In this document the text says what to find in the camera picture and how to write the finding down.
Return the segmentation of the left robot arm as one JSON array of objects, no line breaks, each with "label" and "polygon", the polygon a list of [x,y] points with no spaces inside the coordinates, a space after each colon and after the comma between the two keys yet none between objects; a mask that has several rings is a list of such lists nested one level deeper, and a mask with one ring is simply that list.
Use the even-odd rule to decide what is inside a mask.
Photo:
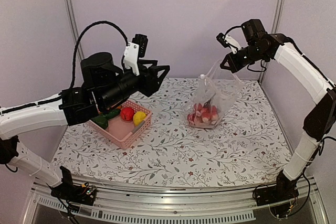
[{"label": "left robot arm", "polygon": [[78,195],[71,172],[54,168],[29,150],[19,139],[22,133],[53,126],[73,126],[119,106],[136,92],[150,97],[170,70],[156,60],[139,59],[137,53],[123,55],[123,68],[113,64],[112,55],[99,52],[80,63],[83,84],[70,87],[44,100],[1,109],[1,164],[9,164],[57,187],[67,200]]}]

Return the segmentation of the red toy apple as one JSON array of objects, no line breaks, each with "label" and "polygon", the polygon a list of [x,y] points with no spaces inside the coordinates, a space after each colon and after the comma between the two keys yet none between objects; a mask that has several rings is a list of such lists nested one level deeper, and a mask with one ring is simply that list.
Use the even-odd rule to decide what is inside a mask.
[{"label": "red toy apple", "polygon": [[132,121],[135,112],[131,107],[123,107],[120,116],[124,121]]}]

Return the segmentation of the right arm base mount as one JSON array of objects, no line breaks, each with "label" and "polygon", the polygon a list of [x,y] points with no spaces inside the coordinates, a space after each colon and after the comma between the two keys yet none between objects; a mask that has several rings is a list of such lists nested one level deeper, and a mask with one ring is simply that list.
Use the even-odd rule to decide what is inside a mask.
[{"label": "right arm base mount", "polygon": [[253,191],[257,206],[276,204],[270,207],[270,212],[279,219],[289,217],[298,196],[297,179],[289,180],[282,172],[278,174],[275,185],[261,184]]}]

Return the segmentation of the clear zip top bag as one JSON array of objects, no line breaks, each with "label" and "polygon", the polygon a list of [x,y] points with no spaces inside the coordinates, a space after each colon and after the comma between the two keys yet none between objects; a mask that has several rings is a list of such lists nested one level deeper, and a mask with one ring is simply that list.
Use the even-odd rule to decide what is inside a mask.
[{"label": "clear zip top bag", "polygon": [[195,103],[214,105],[219,109],[219,121],[215,125],[217,127],[237,100],[244,84],[231,71],[221,69],[219,66],[221,62],[216,61],[208,73],[198,77],[197,89],[184,107],[186,119]]}]

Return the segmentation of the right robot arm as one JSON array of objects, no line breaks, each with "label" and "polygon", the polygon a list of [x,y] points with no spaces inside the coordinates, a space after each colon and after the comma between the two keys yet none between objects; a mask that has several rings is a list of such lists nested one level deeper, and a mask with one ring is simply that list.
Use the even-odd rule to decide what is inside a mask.
[{"label": "right robot arm", "polygon": [[258,61],[274,60],[301,83],[316,105],[304,119],[303,133],[291,160],[277,176],[278,181],[283,181],[271,190],[271,196],[276,201],[282,201],[291,194],[289,182],[303,174],[335,123],[335,83],[301,52],[292,38],[266,32],[261,20],[250,19],[238,27],[246,39],[247,46],[244,48],[228,32],[216,37],[223,47],[231,49],[220,68],[237,73]]}]

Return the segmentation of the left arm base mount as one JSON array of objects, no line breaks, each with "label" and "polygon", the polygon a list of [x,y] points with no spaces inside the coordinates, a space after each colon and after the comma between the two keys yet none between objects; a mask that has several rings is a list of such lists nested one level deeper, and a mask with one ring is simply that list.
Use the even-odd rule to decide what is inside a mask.
[{"label": "left arm base mount", "polygon": [[50,188],[51,195],[68,202],[93,206],[97,194],[96,186],[89,185],[88,182],[81,185],[75,185],[72,181],[70,170],[63,166],[60,166],[60,169],[62,171],[61,184]]}]

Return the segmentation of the yellow toy pepper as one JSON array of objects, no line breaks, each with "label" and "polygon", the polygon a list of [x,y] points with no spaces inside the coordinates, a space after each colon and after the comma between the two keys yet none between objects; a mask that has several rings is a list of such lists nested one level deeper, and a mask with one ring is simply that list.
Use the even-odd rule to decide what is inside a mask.
[{"label": "yellow toy pepper", "polygon": [[140,125],[140,123],[146,118],[146,113],[143,111],[135,112],[133,115],[134,126]]}]

